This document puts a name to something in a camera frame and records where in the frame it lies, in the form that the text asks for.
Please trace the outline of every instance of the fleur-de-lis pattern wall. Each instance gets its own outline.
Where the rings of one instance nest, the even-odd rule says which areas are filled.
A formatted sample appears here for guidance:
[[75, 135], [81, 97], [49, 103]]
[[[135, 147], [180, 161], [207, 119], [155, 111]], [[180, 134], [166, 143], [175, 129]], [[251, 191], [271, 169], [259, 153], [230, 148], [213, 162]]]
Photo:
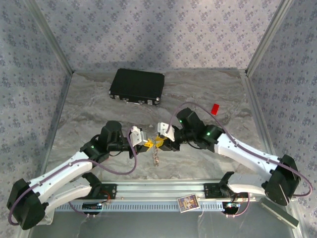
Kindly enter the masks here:
[[0, 2], [0, 237], [15, 237], [6, 203], [39, 172], [66, 74], [23, 0]]
[[[278, 155], [289, 154], [317, 187], [317, 2], [295, 0], [252, 81]], [[307, 191], [301, 183], [300, 191]], [[317, 237], [317, 192], [299, 198]]]
[[74, 70], [246, 68], [280, 0], [37, 0]]

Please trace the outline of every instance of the gray marble surface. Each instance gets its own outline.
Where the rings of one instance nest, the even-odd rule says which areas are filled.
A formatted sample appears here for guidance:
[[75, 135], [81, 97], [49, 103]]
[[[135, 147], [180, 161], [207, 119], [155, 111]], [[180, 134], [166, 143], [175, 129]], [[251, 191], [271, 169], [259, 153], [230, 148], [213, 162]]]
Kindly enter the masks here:
[[[133, 105], [116, 101], [108, 91], [115, 72], [75, 73], [59, 122], [48, 161], [50, 170], [71, 157], [89, 141], [108, 120], [117, 120], [124, 133], [133, 125], [155, 136], [158, 122], [169, 122], [175, 108], [193, 101], [211, 109], [220, 105], [217, 117], [228, 131], [243, 142], [261, 149], [261, 143], [247, 102], [240, 73], [237, 70], [192, 70], [165, 72], [165, 85], [159, 106]], [[205, 123], [215, 123], [201, 109], [196, 109]], [[226, 171], [253, 173], [230, 158], [207, 150], [195, 150], [182, 145], [180, 152], [159, 151], [159, 166], [155, 167], [153, 151], [138, 156], [138, 166], [128, 176], [117, 176], [96, 167], [93, 172], [102, 180], [114, 179], [219, 179]], [[110, 157], [103, 163], [108, 168], [124, 172], [133, 167], [127, 152]]]

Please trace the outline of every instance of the small card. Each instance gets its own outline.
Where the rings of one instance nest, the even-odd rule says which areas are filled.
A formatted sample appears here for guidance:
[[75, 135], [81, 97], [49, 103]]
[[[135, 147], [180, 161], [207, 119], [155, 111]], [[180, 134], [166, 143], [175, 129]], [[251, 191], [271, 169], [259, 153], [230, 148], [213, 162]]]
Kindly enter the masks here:
[[181, 213], [200, 208], [197, 196], [195, 194], [178, 198], [177, 202]]

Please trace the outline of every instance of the table surface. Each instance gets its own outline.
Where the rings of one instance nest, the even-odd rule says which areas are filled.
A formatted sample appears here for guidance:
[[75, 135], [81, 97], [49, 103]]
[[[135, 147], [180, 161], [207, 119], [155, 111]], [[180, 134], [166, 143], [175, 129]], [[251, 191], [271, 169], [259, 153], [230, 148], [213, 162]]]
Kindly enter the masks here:
[[[247, 95], [237, 70], [192, 70], [165, 73], [165, 85], [158, 106], [126, 104], [109, 97], [115, 72], [75, 73], [69, 87], [58, 130], [49, 156], [47, 171], [70, 158], [96, 134], [108, 120], [117, 120], [126, 131], [141, 127], [150, 137], [158, 122], [168, 123], [175, 108], [192, 101], [210, 109], [220, 105], [217, 118], [237, 139], [262, 149]], [[195, 106], [205, 124], [213, 119]], [[174, 125], [180, 126], [177, 120]], [[180, 152], [159, 151], [159, 166], [154, 166], [153, 151], [138, 156], [138, 166], [128, 176], [117, 176], [95, 167], [92, 172], [102, 181], [123, 179], [220, 179], [227, 171], [253, 174], [234, 160], [206, 150], [181, 145]], [[128, 171], [133, 160], [127, 152], [103, 163], [116, 171]], [[292, 237], [291, 229], [256, 203], [245, 215], [226, 219], [223, 214], [192, 213], [105, 213], [85, 220], [74, 212], [57, 212], [50, 226], [37, 226], [30, 237]]]

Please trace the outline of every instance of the red block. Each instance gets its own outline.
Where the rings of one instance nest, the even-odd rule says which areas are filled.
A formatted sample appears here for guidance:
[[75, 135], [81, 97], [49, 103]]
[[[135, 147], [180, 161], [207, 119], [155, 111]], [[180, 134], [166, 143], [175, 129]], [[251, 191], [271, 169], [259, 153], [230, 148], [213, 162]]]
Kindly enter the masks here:
[[211, 114], [217, 115], [218, 109], [219, 109], [219, 105], [215, 103], [212, 107]]

